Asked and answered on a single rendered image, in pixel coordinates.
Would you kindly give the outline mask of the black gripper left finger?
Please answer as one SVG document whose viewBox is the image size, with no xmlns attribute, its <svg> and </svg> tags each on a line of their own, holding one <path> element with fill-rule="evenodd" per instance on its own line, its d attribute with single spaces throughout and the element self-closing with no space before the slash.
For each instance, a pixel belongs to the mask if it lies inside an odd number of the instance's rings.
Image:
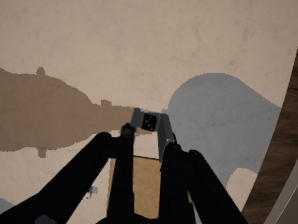
<svg viewBox="0 0 298 224">
<path fill-rule="evenodd" d="M 109 158 L 116 161 L 105 224 L 134 224 L 133 154 L 140 111 L 134 108 L 120 139 L 98 133 L 37 194 L 0 214 L 0 224 L 66 224 Z"/>
</svg>

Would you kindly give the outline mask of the black die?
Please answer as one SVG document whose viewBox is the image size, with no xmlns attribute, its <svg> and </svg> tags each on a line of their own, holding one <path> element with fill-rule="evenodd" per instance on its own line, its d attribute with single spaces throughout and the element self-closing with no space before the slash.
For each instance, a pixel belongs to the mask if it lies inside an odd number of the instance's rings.
<svg viewBox="0 0 298 224">
<path fill-rule="evenodd" d="M 154 115 L 144 114 L 142 129 L 154 132 L 157 123 L 157 117 Z"/>
</svg>

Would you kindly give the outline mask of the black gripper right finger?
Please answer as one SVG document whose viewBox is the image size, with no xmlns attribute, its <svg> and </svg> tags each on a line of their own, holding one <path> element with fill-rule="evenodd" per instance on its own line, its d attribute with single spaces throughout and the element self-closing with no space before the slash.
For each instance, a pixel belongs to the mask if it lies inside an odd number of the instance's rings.
<svg viewBox="0 0 298 224">
<path fill-rule="evenodd" d="M 196 224 L 195 206 L 202 224 L 248 224 L 203 155 L 177 144 L 166 114 L 157 136 L 162 163 L 158 218 L 168 218 L 168 224 Z"/>
</svg>

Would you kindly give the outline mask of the brown square mat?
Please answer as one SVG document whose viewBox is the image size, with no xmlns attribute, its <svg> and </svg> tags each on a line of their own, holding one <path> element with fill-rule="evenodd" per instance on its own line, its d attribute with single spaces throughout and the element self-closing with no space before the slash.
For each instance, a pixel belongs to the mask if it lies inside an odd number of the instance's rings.
<svg viewBox="0 0 298 224">
<path fill-rule="evenodd" d="M 111 160 L 108 201 L 116 159 Z M 133 155 L 134 213 L 158 218 L 162 163 L 159 159 Z"/>
</svg>

